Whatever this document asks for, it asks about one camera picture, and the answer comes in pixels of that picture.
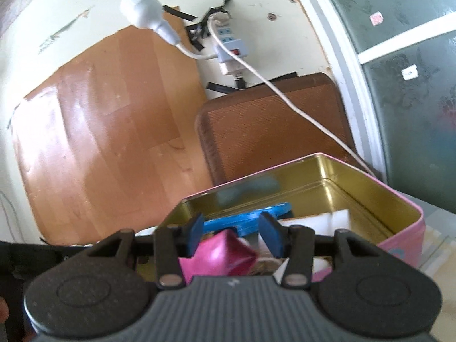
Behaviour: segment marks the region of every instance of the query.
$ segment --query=brown fabric panel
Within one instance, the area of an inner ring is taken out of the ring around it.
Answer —
[[[167,19],[189,46],[181,20]],[[127,27],[59,68],[11,120],[43,236],[91,243],[154,226],[211,187],[194,130],[205,101],[195,61],[146,29]]]
[[[276,85],[354,150],[339,91],[328,76],[316,73]],[[289,109],[266,85],[209,101],[198,114],[196,126],[215,184],[316,152],[356,164],[334,140]]]

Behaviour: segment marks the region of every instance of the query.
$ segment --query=sticker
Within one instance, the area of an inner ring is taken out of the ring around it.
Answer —
[[[405,81],[418,77],[418,69],[416,68],[416,64],[403,69],[402,76],[405,79]]]
[[[381,12],[377,11],[376,13],[372,14],[370,17],[372,25],[375,27],[376,25],[383,23],[383,15]]]

